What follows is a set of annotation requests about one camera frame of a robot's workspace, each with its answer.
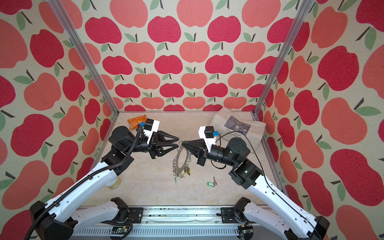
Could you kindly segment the metal ring plate with keyrings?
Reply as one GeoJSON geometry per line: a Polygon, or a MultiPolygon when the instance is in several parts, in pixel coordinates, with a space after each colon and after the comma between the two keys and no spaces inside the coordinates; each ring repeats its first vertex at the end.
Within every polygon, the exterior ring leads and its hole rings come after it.
{"type": "Polygon", "coordinates": [[[179,144],[177,154],[174,157],[172,164],[175,184],[177,184],[179,179],[191,175],[191,168],[189,167],[191,157],[192,153],[181,144],[179,144]]]}

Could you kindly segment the green tag with silver key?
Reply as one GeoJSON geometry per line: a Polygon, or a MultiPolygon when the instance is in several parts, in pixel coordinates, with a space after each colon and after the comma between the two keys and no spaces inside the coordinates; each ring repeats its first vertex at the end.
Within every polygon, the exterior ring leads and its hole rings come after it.
{"type": "Polygon", "coordinates": [[[213,181],[212,182],[207,182],[207,186],[209,187],[216,187],[218,185],[218,183],[216,182],[216,178],[213,177],[213,181]]]}

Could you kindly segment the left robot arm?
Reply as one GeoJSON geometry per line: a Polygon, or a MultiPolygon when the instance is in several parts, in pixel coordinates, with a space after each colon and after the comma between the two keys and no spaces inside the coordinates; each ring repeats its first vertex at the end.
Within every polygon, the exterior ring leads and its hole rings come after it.
{"type": "Polygon", "coordinates": [[[68,240],[73,233],[98,223],[122,228],[127,237],[134,218],[128,205],[119,197],[105,204],[78,211],[78,207],[102,186],[111,187],[134,161],[132,153],[149,153],[152,159],[162,157],[178,148],[179,138],[158,129],[158,121],[140,123],[137,133],[127,127],[115,128],[109,137],[112,149],[87,175],[55,198],[43,203],[37,201],[30,207],[32,226],[25,239],[36,232],[42,240],[68,240]]]}

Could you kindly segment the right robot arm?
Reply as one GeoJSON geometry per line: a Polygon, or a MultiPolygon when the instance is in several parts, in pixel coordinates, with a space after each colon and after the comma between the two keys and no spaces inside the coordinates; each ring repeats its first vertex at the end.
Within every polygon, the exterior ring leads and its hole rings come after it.
{"type": "Polygon", "coordinates": [[[189,150],[203,166],[206,160],[232,167],[229,175],[239,186],[249,190],[264,201],[273,212],[265,211],[249,199],[241,198],[235,205],[238,218],[257,223],[284,240],[323,240],[330,226],[323,216],[314,216],[297,205],[279,190],[247,156],[250,149],[241,138],[231,139],[225,148],[215,139],[184,141],[189,150]]]}

